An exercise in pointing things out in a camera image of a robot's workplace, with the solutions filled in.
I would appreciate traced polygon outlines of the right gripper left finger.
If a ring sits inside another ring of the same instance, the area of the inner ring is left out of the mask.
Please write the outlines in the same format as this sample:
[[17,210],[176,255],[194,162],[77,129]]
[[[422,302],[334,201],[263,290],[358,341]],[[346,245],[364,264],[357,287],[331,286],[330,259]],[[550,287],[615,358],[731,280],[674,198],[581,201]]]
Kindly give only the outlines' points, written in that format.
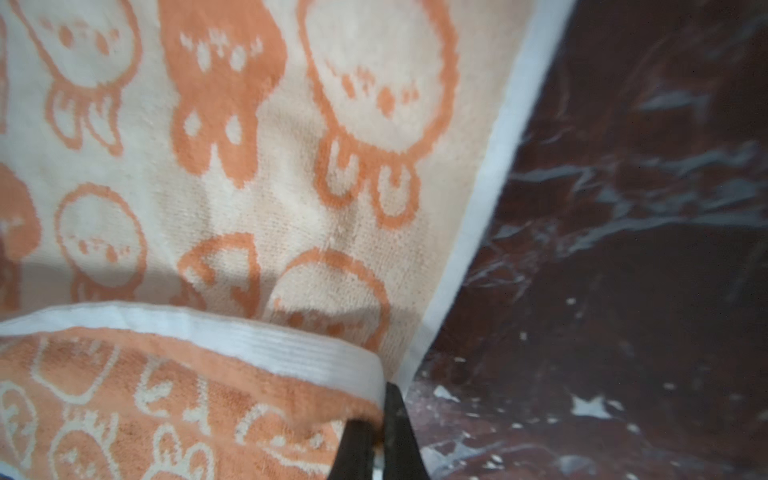
[[348,421],[327,479],[372,480],[375,433],[367,421]]

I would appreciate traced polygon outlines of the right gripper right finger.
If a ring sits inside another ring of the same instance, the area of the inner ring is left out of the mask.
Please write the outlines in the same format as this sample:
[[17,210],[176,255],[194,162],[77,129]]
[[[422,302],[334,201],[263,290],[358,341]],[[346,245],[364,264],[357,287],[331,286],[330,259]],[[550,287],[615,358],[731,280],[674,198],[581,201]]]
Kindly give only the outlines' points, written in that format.
[[386,385],[383,480],[429,480],[400,388]]

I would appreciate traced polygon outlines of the orange bunny pattern towel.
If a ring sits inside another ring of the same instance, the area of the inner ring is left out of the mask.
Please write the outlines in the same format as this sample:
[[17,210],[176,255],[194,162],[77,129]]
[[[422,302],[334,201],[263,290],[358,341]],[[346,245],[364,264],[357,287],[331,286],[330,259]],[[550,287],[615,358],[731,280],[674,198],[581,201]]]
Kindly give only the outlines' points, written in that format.
[[573,8],[3,2],[2,477],[382,478]]

